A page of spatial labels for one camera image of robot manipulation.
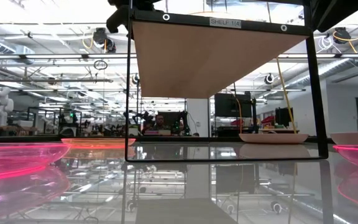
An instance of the computer monitor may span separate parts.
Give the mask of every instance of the computer monitor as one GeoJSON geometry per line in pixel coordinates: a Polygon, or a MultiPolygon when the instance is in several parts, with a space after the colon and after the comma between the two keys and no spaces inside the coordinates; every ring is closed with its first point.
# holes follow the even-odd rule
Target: computer monitor
{"type": "Polygon", "coordinates": [[[233,94],[217,93],[215,94],[215,116],[216,117],[228,117],[239,118],[239,103],[241,106],[241,117],[252,117],[252,105],[251,94],[245,92],[245,94],[237,94],[235,97],[233,94]]]}

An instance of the yellow cable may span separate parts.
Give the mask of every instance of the yellow cable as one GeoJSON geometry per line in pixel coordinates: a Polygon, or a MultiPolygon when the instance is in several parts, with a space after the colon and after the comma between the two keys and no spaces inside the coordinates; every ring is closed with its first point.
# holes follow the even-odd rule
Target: yellow cable
{"type": "Polygon", "coordinates": [[[357,54],[357,50],[356,50],[356,48],[354,48],[354,45],[352,44],[352,42],[351,42],[351,41],[349,41],[349,44],[351,45],[351,47],[352,47],[352,49],[353,49],[354,53],[356,53],[356,54],[357,54]]]}
{"type": "Polygon", "coordinates": [[[356,51],[356,49],[354,48],[354,46],[353,46],[353,44],[352,44],[352,42],[351,42],[351,41],[349,41],[349,44],[351,45],[351,47],[352,47],[352,49],[353,49],[354,53],[356,53],[356,54],[357,54],[357,51],[356,51]]]}
{"type": "Polygon", "coordinates": [[[278,61],[278,58],[276,58],[276,60],[277,60],[278,74],[280,75],[281,85],[283,86],[285,101],[287,101],[288,113],[290,114],[290,119],[291,119],[291,122],[292,122],[293,132],[294,132],[294,134],[297,134],[295,123],[293,122],[293,116],[292,116],[292,112],[291,112],[290,100],[288,100],[287,91],[285,90],[285,83],[284,83],[283,74],[281,73],[280,62],[278,61]]]}
{"type": "Polygon", "coordinates": [[[235,97],[235,99],[237,100],[237,104],[239,105],[239,112],[240,112],[240,134],[242,134],[242,114],[241,114],[241,105],[240,105],[240,101],[237,99],[237,97],[232,93],[232,95],[235,97]]]}
{"type": "Polygon", "coordinates": [[[334,36],[335,38],[337,38],[338,40],[342,40],[342,41],[355,41],[355,40],[358,40],[358,38],[355,38],[355,39],[343,39],[343,38],[340,38],[340,37],[335,36],[336,33],[337,33],[337,32],[335,31],[335,32],[333,33],[333,36],[334,36]]]}
{"type": "Polygon", "coordinates": [[[85,39],[82,39],[82,44],[84,45],[85,48],[91,49],[92,46],[93,46],[93,33],[92,33],[91,45],[90,45],[90,46],[87,46],[87,45],[85,44],[85,39]]]}
{"type": "MultiPolygon", "coordinates": [[[[266,2],[266,5],[267,5],[267,12],[268,12],[268,19],[269,19],[270,23],[272,23],[272,17],[270,16],[269,2],[266,2]]],[[[281,85],[283,86],[285,100],[287,101],[288,113],[290,114],[290,119],[291,119],[291,122],[292,122],[293,132],[294,132],[294,134],[297,134],[295,123],[293,122],[293,116],[292,116],[292,112],[291,112],[290,101],[288,100],[287,91],[285,90],[284,78],[283,78],[283,74],[281,73],[280,62],[278,61],[278,57],[276,58],[276,60],[277,60],[278,74],[280,75],[280,81],[281,81],[281,85]]]]}

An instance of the black metal frame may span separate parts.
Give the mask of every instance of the black metal frame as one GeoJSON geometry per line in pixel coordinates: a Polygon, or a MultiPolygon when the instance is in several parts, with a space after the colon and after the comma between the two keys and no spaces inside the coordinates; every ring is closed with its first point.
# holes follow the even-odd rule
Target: black metal frame
{"type": "MultiPolygon", "coordinates": [[[[292,3],[295,4],[297,1],[283,1],[283,3],[292,3]]],[[[129,112],[129,84],[130,84],[130,74],[131,74],[131,39],[132,39],[132,21],[139,22],[157,22],[164,24],[178,24],[186,26],[200,26],[200,27],[211,27],[209,24],[209,17],[200,17],[200,16],[189,16],[181,14],[169,14],[161,12],[146,12],[146,11],[134,11],[132,9],[133,0],[129,1],[128,9],[128,48],[127,48],[127,86],[126,86],[126,112],[129,112]],[[168,15],[169,19],[164,19],[163,15],[168,15]]],[[[254,22],[254,21],[241,21],[242,30],[251,30],[257,32],[273,32],[278,34],[291,34],[291,35],[303,35],[307,36],[306,39],[306,48],[308,54],[308,63],[310,71],[310,83],[311,83],[311,94],[313,100],[313,109],[315,117],[315,126],[317,134],[317,143],[318,143],[318,152],[319,157],[315,158],[282,158],[282,159],[243,159],[242,161],[307,161],[307,160],[316,160],[316,159],[327,159],[328,158],[328,142],[326,136],[325,122],[324,122],[324,111],[323,111],[323,101],[321,98],[321,89],[319,83],[318,75],[318,63],[316,56],[316,49],[314,46],[314,37],[312,30],[312,14],[311,6],[309,1],[303,1],[302,5],[305,12],[305,26],[292,26],[286,25],[286,31],[282,30],[283,24],[273,24],[268,22],[254,22]]],[[[223,28],[216,27],[217,29],[236,29],[236,28],[223,28]]],[[[125,160],[127,162],[184,162],[178,160],[153,160],[153,161],[133,161],[128,158],[128,131],[129,131],[129,118],[126,117],[126,136],[125,136],[125,160]]],[[[182,138],[171,138],[171,142],[185,142],[185,139],[182,138]]],[[[187,162],[206,162],[208,160],[189,160],[187,162]]],[[[230,162],[230,160],[214,160],[214,162],[230,162]]]]}

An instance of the pole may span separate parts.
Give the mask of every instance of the pole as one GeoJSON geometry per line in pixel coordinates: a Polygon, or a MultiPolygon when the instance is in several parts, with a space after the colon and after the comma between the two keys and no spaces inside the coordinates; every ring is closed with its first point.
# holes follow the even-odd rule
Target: pole
{"type": "MultiPolygon", "coordinates": [[[[45,120],[47,119],[47,111],[45,110],[45,120]]],[[[44,134],[45,134],[45,132],[46,132],[46,130],[47,130],[47,122],[46,121],[44,121],[44,134]]]]}
{"type": "MultiPolygon", "coordinates": [[[[312,27],[311,7],[304,5],[305,25],[312,27]]],[[[322,159],[328,158],[328,142],[326,124],[324,120],[323,100],[321,97],[320,79],[318,73],[318,63],[316,56],[316,47],[314,46],[313,32],[306,39],[306,51],[308,54],[309,73],[310,73],[310,89],[313,101],[314,122],[316,125],[316,135],[319,156],[322,159]]]]}
{"type": "MultiPolygon", "coordinates": [[[[128,160],[128,137],[129,137],[129,82],[131,81],[131,43],[132,43],[132,22],[131,22],[131,14],[132,14],[132,5],[134,1],[129,0],[128,5],[128,21],[127,21],[127,29],[128,29],[128,49],[127,49],[127,89],[126,89],[126,115],[125,116],[125,160],[128,160]]],[[[125,219],[125,212],[122,213],[123,218],[122,222],[125,219]]]]}

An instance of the white robot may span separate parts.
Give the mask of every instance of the white robot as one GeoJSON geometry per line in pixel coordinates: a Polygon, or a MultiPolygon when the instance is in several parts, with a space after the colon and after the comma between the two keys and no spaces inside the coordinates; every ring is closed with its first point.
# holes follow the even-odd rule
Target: white robot
{"type": "Polygon", "coordinates": [[[42,121],[45,122],[46,126],[47,126],[47,129],[51,129],[51,130],[56,130],[57,131],[57,126],[56,126],[56,121],[55,121],[55,124],[53,123],[53,121],[50,121],[48,120],[46,117],[42,117],[41,118],[42,121]]]}
{"type": "Polygon", "coordinates": [[[8,97],[10,92],[9,87],[0,87],[0,126],[6,125],[7,113],[13,111],[13,100],[8,97]]]}

